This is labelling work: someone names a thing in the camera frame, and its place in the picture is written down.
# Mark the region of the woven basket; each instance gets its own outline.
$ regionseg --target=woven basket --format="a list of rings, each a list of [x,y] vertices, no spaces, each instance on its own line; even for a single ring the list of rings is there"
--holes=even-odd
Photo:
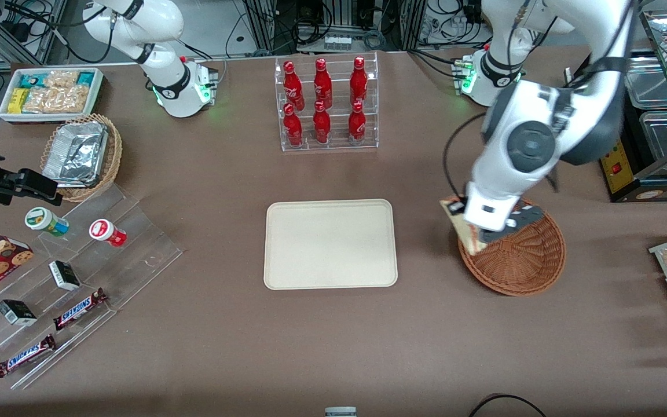
[[[534,205],[529,200],[522,201]],[[539,221],[490,243],[474,255],[457,241],[470,272],[487,287],[506,295],[539,294],[558,280],[565,267],[563,234],[546,212]]]
[[[81,116],[77,119],[69,120],[63,126],[85,122],[100,122],[101,124],[104,124],[104,126],[109,129],[108,144],[107,149],[104,151],[104,161],[102,162],[100,171],[100,182],[98,182],[97,185],[92,188],[58,189],[58,193],[63,195],[64,200],[71,201],[72,203],[81,203],[101,188],[109,186],[117,176],[117,171],[120,168],[120,156],[122,156],[122,139],[120,138],[120,132],[117,131],[115,125],[113,125],[107,117],[101,116],[100,114],[90,114],[88,116]],[[43,156],[40,157],[41,172],[45,168],[45,162],[48,161],[50,147],[53,145],[53,140],[56,137],[58,129],[50,135],[50,139],[45,145]]]

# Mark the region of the red bottle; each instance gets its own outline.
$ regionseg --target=red bottle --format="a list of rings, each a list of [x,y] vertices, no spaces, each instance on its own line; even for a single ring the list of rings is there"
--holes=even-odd
[[[365,141],[365,124],[367,119],[362,113],[362,101],[357,100],[352,105],[352,112],[349,115],[349,142],[352,145],[362,145]]]
[[[302,98],[302,82],[295,74],[295,64],[292,61],[285,61],[285,95],[288,103],[295,106],[295,110],[302,111],[305,108],[305,99]]]
[[[331,90],[331,75],[326,69],[326,60],[316,59],[316,78],[313,79],[313,85],[316,88],[316,100],[323,100],[326,108],[334,105],[334,93]]]
[[[328,116],[323,100],[316,102],[316,114],[313,115],[313,126],[316,127],[316,140],[325,145],[331,137],[331,117]]]
[[[290,103],[285,103],[285,118],[283,124],[285,125],[285,134],[288,137],[289,145],[293,148],[302,146],[302,124],[299,117],[295,114],[295,108]]]
[[[349,88],[351,89],[350,101],[354,105],[357,100],[365,102],[367,98],[367,74],[365,74],[365,59],[362,56],[354,58],[354,72],[349,79]]]

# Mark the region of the table surface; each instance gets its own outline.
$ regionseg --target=table surface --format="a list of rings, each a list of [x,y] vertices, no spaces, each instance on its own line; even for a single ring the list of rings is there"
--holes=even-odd
[[[541,47],[527,78],[559,85],[586,54]],[[334,154],[281,152],[273,58],[231,61],[217,105],[189,119],[156,105],[138,66],[103,67],[97,110],[124,142],[117,183],[185,253],[34,385],[0,381],[0,415],[452,417],[490,393],[550,416],[667,415],[667,287],[647,251],[667,241],[667,203],[609,203],[598,164],[562,164],[559,193],[542,182],[527,196],[563,230],[563,276],[530,298],[490,291],[437,203],[445,140],[484,109],[406,53],[379,61],[380,148]],[[3,166],[37,169],[52,130],[2,122]],[[452,148],[456,182],[481,148],[474,123]],[[394,208],[394,286],[264,286],[270,204],[363,198]],[[35,204],[0,206],[0,234],[34,237],[21,219]],[[497,403],[484,415],[532,415]]]

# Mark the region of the acrylic bottle rack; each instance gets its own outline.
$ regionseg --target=acrylic bottle rack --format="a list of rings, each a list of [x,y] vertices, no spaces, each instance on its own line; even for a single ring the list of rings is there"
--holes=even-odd
[[[7,361],[52,333],[58,349],[40,354],[2,378],[12,389],[26,388],[107,320],[175,261],[182,251],[138,207],[138,200],[117,185],[89,197],[69,211],[69,231],[62,237],[40,234],[30,244],[34,258],[0,282],[0,301],[21,300],[37,317],[29,327],[11,325],[0,313],[0,362]],[[122,247],[93,240],[91,222],[106,218],[127,233]],[[74,267],[81,286],[76,291],[56,287],[51,261]],[[56,332],[53,319],[103,288],[109,299],[65,329]]]
[[[349,142],[349,115],[351,114],[349,79],[354,69],[354,58],[365,58],[365,73],[367,74],[367,98],[363,103],[362,113],[367,118],[365,124],[365,139],[361,145],[352,145]],[[359,149],[376,148],[379,145],[378,126],[378,56],[376,53],[341,53],[326,56],[326,66],[331,74],[333,86],[333,106],[328,109],[331,116],[331,139],[328,144],[322,145],[315,138],[313,130],[313,114],[316,102],[313,79],[316,76],[317,56],[296,56],[294,58],[277,58],[275,61],[274,86],[277,101],[277,118],[280,120],[280,141],[283,151],[325,151],[329,149]],[[285,95],[285,71],[283,63],[293,61],[295,72],[302,82],[302,95],[305,99],[305,108],[297,113],[302,122],[302,146],[293,148],[289,145],[283,125],[283,106],[287,102]]]

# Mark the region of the metal frame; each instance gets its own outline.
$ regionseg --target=metal frame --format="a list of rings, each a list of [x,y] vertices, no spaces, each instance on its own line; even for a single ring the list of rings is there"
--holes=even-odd
[[[274,48],[274,17],[276,0],[245,0],[246,13],[251,23],[251,35],[256,41],[257,49],[272,50]]]

